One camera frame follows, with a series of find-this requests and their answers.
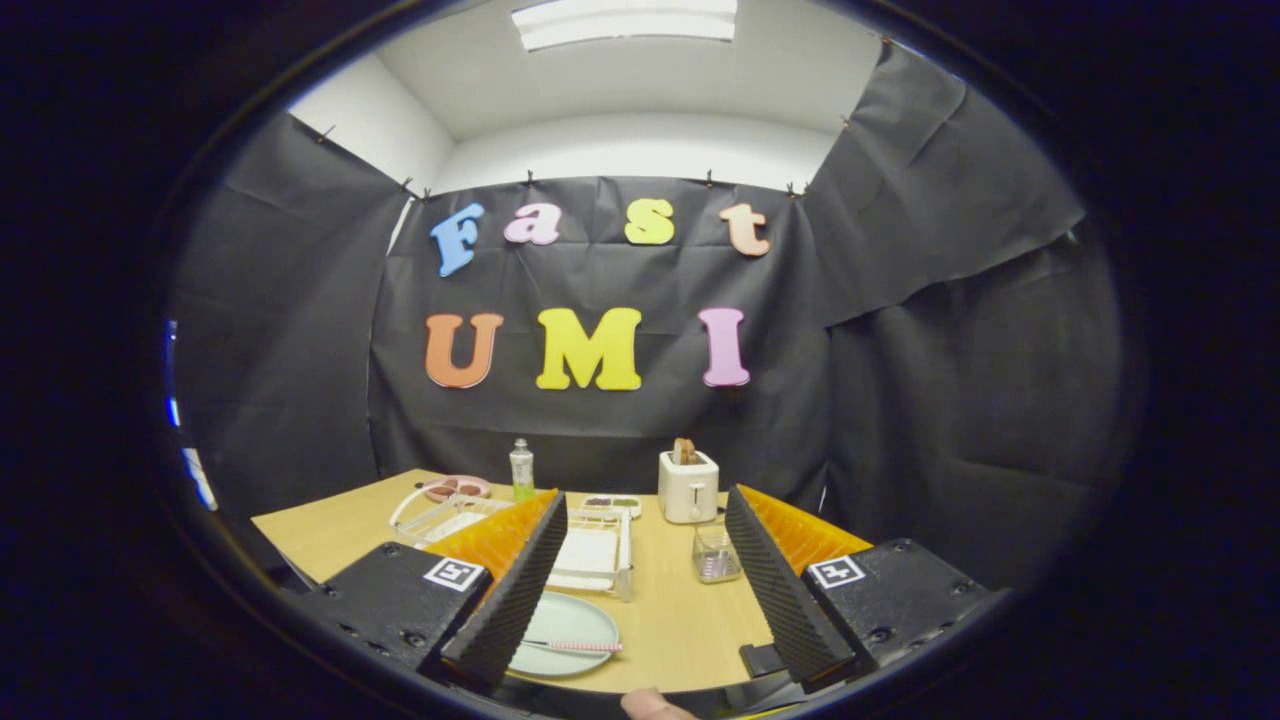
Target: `toaster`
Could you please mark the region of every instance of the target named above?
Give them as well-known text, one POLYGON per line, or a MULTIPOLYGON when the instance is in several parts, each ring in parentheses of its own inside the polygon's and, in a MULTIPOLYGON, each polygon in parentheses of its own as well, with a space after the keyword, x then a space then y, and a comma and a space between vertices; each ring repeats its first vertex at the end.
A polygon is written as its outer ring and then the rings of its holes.
POLYGON ((672 452, 658 454, 658 505, 668 523, 709 523, 716 519, 719 465, 700 451, 698 465, 678 465, 672 452))

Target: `water bottle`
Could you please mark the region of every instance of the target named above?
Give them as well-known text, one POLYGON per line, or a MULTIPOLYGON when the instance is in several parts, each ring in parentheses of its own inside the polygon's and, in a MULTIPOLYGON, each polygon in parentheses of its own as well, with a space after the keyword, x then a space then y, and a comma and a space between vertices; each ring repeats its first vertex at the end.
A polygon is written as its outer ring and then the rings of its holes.
POLYGON ((511 489, 516 502, 534 497, 534 454, 525 438, 516 438, 516 450, 511 451, 511 489))

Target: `black cloth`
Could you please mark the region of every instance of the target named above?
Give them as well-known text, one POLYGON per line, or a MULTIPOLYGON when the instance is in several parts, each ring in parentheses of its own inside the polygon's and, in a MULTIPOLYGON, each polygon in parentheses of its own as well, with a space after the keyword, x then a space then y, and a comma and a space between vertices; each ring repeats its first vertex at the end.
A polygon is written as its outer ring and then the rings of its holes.
POLYGON ((803 208, 833 510, 1025 585, 1114 487, 1143 392, 1102 229, 1006 115, 893 45, 803 208))
POLYGON ((817 507, 824 478, 828 336, 815 314, 817 273, 797 202, 772 190, 655 178, 572 178, 485 187, 415 204, 387 258, 372 328, 370 411, 383 475, 425 466, 509 482, 516 437, 534 451, 540 487, 657 492, 658 454, 691 437, 721 466, 721 483, 748 483, 817 507), (675 237, 632 245, 627 206, 664 199, 675 237), (440 277, 430 232, 471 202, 474 258, 440 277), (549 245, 503 237, 518 208, 563 210, 549 245), (730 242, 719 211, 750 204, 767 223, 758 258, 730 242), (591 334, 612 307, 641 313, 635 365, 641 387, 541 389, 545 332, 538 314, 568 307, 591 334), (736 307, 741 359, 751 379, 712 388, 707 332, 698 313, 736 307), (498 313, 493 365, 477 386, 444 388, 424 372, 425 319, 456 314, 454 364, 471 360, 470 318, 498 313))
POLYGON ((408 199, 282 115, 195 218, 172 309, 179 419, 241 528, 378 479, 369 323, 408 199))

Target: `finger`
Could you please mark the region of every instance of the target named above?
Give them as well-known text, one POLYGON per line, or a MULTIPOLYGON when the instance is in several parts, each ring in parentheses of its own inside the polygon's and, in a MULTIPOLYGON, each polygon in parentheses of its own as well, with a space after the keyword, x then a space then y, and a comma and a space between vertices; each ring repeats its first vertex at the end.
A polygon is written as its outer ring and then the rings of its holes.
POLYGON ((631 720, 698 720, 687 710, 667 702, 655 688, 631 691, 622 696, 622 710, 631 720))

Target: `wooden table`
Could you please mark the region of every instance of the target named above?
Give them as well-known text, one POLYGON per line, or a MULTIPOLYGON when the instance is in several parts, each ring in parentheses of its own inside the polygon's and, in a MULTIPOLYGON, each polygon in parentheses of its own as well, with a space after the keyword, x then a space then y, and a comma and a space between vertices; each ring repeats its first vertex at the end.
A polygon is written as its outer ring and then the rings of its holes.
MULTIPOLYGON (((253 518, 253 523, 294 565, 326 580, 392 538, 392 511, 415 483, 440 477, 411 470, 351 492, 253 518)), ((586 493, 570 492, 570 507, 586 493)), ((509 486, 494 486, 495 500, 511 500, 509 486)), ((581 597, 618 624, 623 652, 599 667, 563 679, 525 676, 559 687, 628 692, 657 687, 680 692, 744 683, 750 678, 739 657, 745 643, 773 642, 745 577, 703 584, 692 568, 692 525, 663 519, 658 497, 640 496, 643 510, 631 524, 631 602, 590 592, 556 589, 581 597)), ((724 493, 721 493, 721 505, 724 493)), ((404 510, 413 518, 435 503, 420 498, 404 510)))

